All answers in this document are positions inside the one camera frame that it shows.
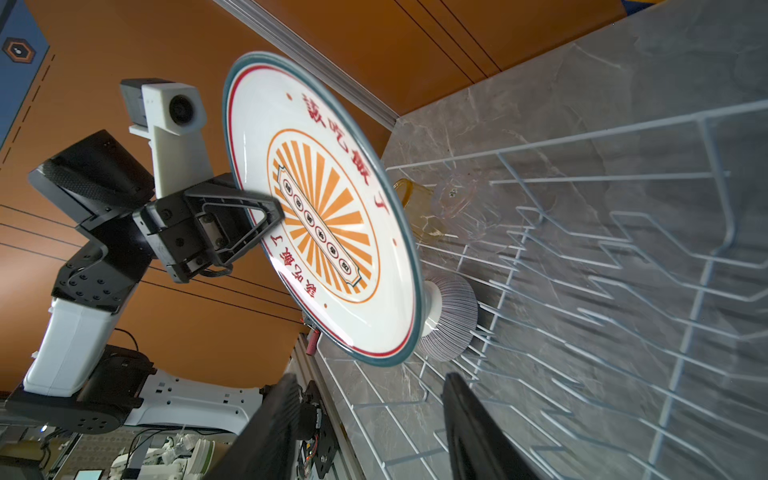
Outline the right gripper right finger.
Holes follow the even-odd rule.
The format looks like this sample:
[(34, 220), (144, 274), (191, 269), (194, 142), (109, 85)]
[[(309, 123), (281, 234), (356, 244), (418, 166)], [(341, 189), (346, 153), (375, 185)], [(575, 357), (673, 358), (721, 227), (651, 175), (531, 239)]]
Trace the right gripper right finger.
[(448, 454), (454, 479), (539, 478), (506, 438), (460, 374), (446, 375), (442, 400)]

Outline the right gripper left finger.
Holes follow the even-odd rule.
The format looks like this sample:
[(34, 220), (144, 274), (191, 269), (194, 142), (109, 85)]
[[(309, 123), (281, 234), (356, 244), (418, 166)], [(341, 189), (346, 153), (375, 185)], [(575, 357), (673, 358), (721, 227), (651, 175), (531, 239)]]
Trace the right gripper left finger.
[(291, 479), (298, 441), (300, 385), (285, 374), (205, 480)]

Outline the yellow plastic cup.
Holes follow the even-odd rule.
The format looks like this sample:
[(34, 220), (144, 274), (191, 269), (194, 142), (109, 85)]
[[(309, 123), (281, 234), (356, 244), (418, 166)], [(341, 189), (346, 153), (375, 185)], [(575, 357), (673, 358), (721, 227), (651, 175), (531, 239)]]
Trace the yellow plastic cup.
[(430, 189), (406, 178), (397, 180), (393, 188), (416, 241), (434, 244), (445, 236), (443, 225), (431, 210), (433, 192)]

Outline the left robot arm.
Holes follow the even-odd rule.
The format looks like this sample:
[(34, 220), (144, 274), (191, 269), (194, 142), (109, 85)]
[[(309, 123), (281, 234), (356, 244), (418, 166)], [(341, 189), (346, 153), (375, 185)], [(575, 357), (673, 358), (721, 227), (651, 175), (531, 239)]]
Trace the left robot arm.
[(242, 432), (261, 407), (258, 389), (170, 375), (109, 339), (152, 261), (178, 283), (227, 275), (283, 220), (277, 199), (225, 175), (161, 197), (152, 175), (103, 130), (29, 180), (86, 243), (57, 275), (47, 331), (6, 408), (81, 434), (154, 425)]

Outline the clear plastic cup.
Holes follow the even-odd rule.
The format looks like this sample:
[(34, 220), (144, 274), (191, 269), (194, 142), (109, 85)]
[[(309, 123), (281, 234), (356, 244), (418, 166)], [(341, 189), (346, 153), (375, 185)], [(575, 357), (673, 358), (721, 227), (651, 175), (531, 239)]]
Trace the clear plastic cup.
[(501, 212), (488, 177), (478, 171), (453, 170), (437, 184), (431, 212), (458, 239), (482, 240), (501, 223)]

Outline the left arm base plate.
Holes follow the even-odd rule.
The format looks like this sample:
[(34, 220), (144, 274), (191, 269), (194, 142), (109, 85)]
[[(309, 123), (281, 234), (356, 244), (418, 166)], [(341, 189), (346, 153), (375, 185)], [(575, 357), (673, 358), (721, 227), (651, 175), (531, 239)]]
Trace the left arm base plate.
[(338, 452), (338, 441), (317, 383), (311, 380), (301, 394), (298, 422), (297, 479), (324, 479)]

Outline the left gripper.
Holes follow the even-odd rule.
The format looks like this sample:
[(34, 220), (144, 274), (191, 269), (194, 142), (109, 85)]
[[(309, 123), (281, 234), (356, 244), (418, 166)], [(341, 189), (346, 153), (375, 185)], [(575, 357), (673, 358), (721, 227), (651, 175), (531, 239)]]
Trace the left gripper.
[(186, 284), (227, 275), (233, 264), (285, 218), (276, 197), (234, 186), (219, 175), (134, 210), (132, 220), (166, 272)]

